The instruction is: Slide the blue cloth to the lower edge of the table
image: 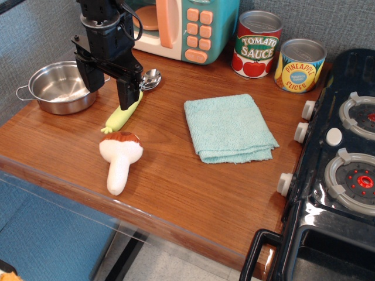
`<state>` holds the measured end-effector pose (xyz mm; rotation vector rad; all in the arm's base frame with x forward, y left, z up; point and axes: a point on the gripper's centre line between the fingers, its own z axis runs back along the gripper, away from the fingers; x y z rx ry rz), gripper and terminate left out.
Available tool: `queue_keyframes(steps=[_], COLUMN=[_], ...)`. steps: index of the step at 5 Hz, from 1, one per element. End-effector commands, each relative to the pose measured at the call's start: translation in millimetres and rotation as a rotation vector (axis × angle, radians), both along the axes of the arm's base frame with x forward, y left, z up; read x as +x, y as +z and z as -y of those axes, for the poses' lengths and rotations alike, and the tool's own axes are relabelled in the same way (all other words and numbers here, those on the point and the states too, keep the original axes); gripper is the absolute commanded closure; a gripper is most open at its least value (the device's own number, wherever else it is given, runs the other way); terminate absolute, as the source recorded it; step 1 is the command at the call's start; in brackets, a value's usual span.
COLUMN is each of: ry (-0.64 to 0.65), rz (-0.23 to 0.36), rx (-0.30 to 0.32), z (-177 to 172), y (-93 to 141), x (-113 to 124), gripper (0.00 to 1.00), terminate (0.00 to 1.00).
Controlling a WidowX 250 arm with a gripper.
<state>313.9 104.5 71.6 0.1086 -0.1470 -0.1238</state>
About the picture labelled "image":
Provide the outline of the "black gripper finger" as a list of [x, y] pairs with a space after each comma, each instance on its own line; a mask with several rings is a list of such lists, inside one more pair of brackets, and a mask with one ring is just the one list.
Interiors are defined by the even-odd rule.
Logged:
[[89, 92], [96, 92], [105, 83], [104, 74], [79, 57], [76, 57], [77, 68]]
[[139, 101], [140, 90], [136, 81], [127, 78], [117, 79], [117, 91], [120, 108], [123, 111]]

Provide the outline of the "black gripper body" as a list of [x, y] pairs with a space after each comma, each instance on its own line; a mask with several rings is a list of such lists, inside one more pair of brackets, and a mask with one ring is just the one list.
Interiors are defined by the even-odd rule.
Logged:
[[143, 68], [132, 49], [142, 31], [134, 36], [133, 19], [141, 23], [135, 12], [82, 12], [80, 20], [86, 35], [71, 39], [76, 57], [116, 80], [127, 78], [139, 85]]

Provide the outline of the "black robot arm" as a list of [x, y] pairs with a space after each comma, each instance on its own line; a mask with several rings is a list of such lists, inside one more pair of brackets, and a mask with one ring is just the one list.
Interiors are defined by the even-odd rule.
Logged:
[[76, 63], [90, 92], [104, 85], [104, 74], [116, 79], [122, 110], [139, 100], [143, 67], [134, 57], [142, 36], [139, 16], [125, 1], [78, 1], [86, 36], [75, 35]]

